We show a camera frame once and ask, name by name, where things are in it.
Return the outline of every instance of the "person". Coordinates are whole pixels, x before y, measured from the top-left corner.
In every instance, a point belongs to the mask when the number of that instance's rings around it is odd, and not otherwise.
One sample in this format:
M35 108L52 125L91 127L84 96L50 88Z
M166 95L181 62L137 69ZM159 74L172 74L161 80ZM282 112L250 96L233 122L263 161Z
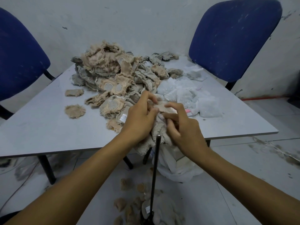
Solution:
M158 110L144 91L129 109L121 132L79 168L39 196L6 225L75 225L105 180L130 149L148 136ZM227 162L211 150L199 123L187 116L182 104L166 105L177 114L164 113L167 131L182 153L235 196L262 224L300 224L300 201Z

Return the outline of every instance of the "table top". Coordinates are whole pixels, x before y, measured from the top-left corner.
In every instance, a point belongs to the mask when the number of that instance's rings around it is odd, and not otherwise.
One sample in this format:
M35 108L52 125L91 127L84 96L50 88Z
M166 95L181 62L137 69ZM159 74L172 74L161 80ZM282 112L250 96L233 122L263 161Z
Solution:
M165 63L166 68L183 68L188 58ZM84 104L84 100L97 92L84 90L79 97L66 97L67 89L81 88L71 84L74 65L55 79L43 91L23 106L0 126L0 157L50 154L105 146L116 133L106 128L106 119L98 108ZM278 130L228 91L212 76L199 84L219 98L223 117L197 117L203 136L207 140L238 136L278 133ZM86 108L84 116L70 119L65 106L79 104Z

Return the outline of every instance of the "person's right hand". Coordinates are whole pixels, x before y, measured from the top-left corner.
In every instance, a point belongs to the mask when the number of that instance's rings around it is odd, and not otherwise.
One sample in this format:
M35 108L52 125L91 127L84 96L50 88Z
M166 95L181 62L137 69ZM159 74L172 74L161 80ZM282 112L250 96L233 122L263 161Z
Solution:
M187 116L182 103L169 102L165 107L177 110L177 114L163 113L163 116L167 119L168 135L186 157L193 160L196 155L210 150L198 121Z

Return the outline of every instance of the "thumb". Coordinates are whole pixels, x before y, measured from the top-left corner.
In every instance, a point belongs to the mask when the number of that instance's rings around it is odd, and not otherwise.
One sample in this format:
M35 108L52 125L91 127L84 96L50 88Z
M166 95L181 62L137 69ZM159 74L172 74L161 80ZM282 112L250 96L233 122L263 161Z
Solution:
M149 111L149 114L148 114L148 117L149 119L154 122L155 118L156 118L156 115L158 114L159 112L159 109L157 107L155 108L152 108L150 111Z
M180 133L176 129L174 122L171 119L168 118L167 122L168 122L167 125L168 134L174 141L176 141L180 137Z

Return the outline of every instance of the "care label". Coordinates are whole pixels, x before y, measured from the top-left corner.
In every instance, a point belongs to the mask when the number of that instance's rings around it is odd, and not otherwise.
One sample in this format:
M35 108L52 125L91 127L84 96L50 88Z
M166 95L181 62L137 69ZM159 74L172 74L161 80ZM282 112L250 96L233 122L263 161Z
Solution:
M146 207L146 213L150 213L150 206Z
M120 117L120 121L123 122L123 123L125 123L126 118L127 118L127 115L126 114L122 114L122 116Z

